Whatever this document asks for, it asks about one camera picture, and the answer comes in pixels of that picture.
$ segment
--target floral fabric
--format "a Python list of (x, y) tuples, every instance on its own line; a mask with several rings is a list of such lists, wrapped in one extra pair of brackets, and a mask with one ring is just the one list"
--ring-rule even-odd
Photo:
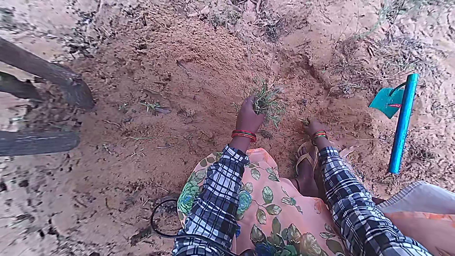
[[(240, 254), (255, 249), (265, 256), (347, 255), (323, 201), (302, 196), (290, 180), (280, 178), (277, 164), (264, 149), (251, 149), (246, 154), (250, 164), (242, 178), (238, 228), (231, 250)], [(221, 156), (216, 152), (201, 160), (185, 184), (177, 204), (183, 227), (201, 192), (207, 168)]]

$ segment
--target sandy ground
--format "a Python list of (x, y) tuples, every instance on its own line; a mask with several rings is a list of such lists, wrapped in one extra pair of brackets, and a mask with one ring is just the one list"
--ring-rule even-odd
[[(25, 114), (14, 107), (16, 99), (0, 95), (7, 99), (0, 103), (7, 109), (3, 130), (81, 133), (81, 144), (68, 153), (1, 160), (2, 255), (170, 254), (173, 241), (150, 232), (151, 209), (157, 199), (178, 194), (193, 166), (229, 142), (233, 103), (256, 78), (285, 89), (279, 129), (264, 127), (254, 145), (274, 157), (281, 176), (292, 177), (295, 150), (308, 139), (298, 119), (317, 117), (340, 148), (352, 149), (354, 172), (375, 195), (388, 198), (415, 180), (455, 190), (451, 5), (0, 3), (1, 35), (81, 73), (96, 99), (84, 113), (67, 106), (55, 86), (37, 84), (53, 100)], [(391, 175), (397, 117), (389, 120), (368, 105), (379, 89), (404, 82), (412, 71), (422, 77), (401, 174)], [(170, 112), (148, 112), (143, 101)], [(169, 213), (159, 223), (167, 232), (179, 227)]]

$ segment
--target wooden log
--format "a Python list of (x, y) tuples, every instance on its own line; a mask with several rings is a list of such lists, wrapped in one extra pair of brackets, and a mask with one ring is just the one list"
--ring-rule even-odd
[(0, 61), (42, 77), (60, 87), (71, 105), (91, 109), (95, 105), (90, 88), (81, 75), (50, 63), (0, 37)]
[(21, 99), (41, 101), (36, 87), (30, 81), (23, 82), (15, 76), (0, 71), (0, 92), (11, 93)]
[(69, 151), (79, 145), (75, 132), (0, 131), (0, 156), (47, 154)]

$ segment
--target person's left hand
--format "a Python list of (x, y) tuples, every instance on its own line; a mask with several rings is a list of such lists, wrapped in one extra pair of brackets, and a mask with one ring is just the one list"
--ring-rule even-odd
[(264, 122), (265, 114), (257, 115), (253, 110), (253, 101), (255, 96), (249, 96), (243, 103), (238, 112), (236, 130), (248, 131), (251, 133), (258, 132), (259, 127)]

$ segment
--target plaid shirt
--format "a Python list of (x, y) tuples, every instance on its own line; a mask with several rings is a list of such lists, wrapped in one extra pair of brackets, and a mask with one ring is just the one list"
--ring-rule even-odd
[[(320, 152), (324, 186), (335, 224), (341, 228), (352, 255), (431, 255), (415, 240), (404, 236), (376, 207), (370, 193), (357, 181), (332, 147)], [(242, 151), (226, 146), (221, 159), (207, 170), (203, 191), (194, 200), (179, 234), (199, 234), (230, 249), (237, 229), (234, 219), (238, 193), (249, 163)], [(212, 245), (193, 238), (175, 240), (173, 255), (217, 255)]]

